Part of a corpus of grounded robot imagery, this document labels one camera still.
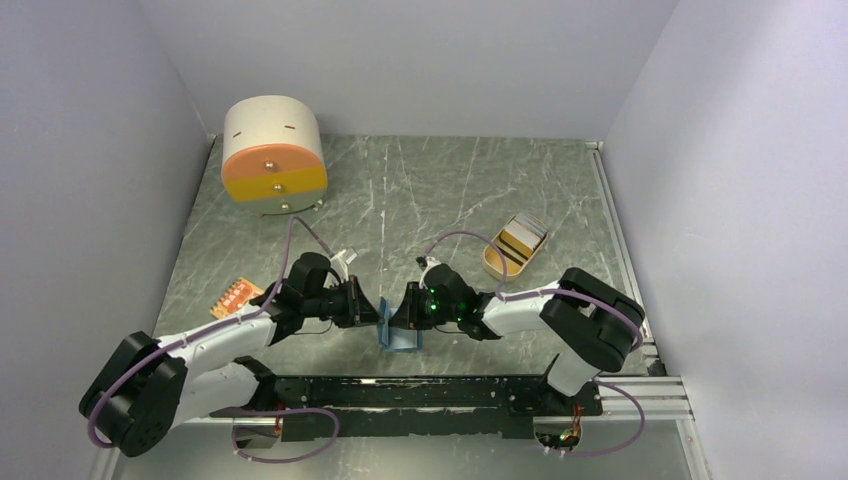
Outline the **blue leather card holder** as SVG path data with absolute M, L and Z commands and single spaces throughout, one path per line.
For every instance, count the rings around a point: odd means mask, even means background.
M 421 349 L 423 336 L 420 331 L 405 330 L 388 325 L 388 320 L 396 313 L 385 297 L 380 298 L 378 311 L 381 320 L 377 324 L 377 340 L 387 352 L 414 352 Z

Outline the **stack of credit cards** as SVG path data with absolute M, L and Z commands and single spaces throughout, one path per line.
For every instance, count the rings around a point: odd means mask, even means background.
M 536 217 L 527 213 L 515 214 L 496 234 L 494 243 L 512 261 L 527 263 L 541 248 L 549 229 Z

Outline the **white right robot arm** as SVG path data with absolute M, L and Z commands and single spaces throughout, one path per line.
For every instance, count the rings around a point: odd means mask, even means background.
M 539 398 L 548 412 L 562 414 L 586 383 L 622 369 L 644 341 L 644 320 L 635 300 L 577 267 L 543 287 L 504 294 L 476 291 L 439 263 L 408 283 L 399 307 L 385 310 L 378 337 L 391 350 L 397 338 L 420 339 L 423 331 L 448 323 L 477 341 L 550 331 L 564 348 L 548 366 Z

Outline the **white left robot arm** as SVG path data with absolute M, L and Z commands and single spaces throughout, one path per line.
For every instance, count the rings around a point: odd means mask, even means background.
M 277 376 L 253 353 L 295 335 L 309 318 L 339 329 L 376 325 L 358 279 L 307 252 L 231 316 L 179 333 L 125 337 L 79 403 L 90 441 L 141 455 L 182 423 L 226 411 L 261 416 L 285 406 Z

